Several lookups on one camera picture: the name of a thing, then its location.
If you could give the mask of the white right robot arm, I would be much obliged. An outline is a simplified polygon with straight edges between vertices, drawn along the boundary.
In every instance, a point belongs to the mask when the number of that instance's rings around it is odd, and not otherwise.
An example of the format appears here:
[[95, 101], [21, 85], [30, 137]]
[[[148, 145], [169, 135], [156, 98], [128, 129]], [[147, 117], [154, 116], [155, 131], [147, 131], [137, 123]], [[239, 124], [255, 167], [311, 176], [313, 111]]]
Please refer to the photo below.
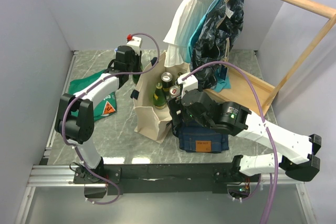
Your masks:
[[234, 156], [230, 175], [236, 181], [257, 174], [284, 173], [291, 179], [310, 182], [320, 171], [316, 154], [321, 137], [316, 134], [291, 132], [245, 106], [232, 101], [218, 103], [196, 89], [168, 99], [167, 106], [174, 124], [194, 120], [217, 133], [245, 138], [272, 150], [271, 154]]

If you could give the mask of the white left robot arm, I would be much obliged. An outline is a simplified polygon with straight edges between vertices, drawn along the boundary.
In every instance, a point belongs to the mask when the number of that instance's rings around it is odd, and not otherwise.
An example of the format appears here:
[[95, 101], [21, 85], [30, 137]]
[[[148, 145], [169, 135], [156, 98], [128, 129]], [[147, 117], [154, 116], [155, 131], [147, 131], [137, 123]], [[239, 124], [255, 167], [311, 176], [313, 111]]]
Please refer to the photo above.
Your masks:
[[141, 57], [140, 47], [119, 46], [115, 58], [93, 83], [74, 94], [65, 93], [60, 97], [55, 131], [75, 150], [80, 167], [86, 170], [87, 178], [93, 183], [105, 178], [103, 158], [92, 140], [94, 109], [109, 94], [120, 89], [129, 76], [142, 73]]

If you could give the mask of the beige canvas tote bag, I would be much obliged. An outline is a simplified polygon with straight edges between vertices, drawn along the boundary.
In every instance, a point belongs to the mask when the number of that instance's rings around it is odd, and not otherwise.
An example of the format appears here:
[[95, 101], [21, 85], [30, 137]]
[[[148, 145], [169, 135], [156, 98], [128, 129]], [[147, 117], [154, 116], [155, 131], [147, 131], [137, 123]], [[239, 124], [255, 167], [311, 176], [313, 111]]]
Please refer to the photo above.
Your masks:
[[137, 115], [137, 126], [135, 131], [158, 143], [162, 143], [171, 128], [172, 117], [168, 106], [158, 109], [154, 106], [153, 95], [155, 85], [161, 81], [161, 75], [169, 72], [173, 76], [173, 82], [178, 78], [179, 73], [189, 71], [189, 64], [183, 63], [172, 67], [165, 67], [166, 53], [160, 54], [159, 62], [151, 71], [141, 74], [137, 85], [132, 92], [134, 109]]

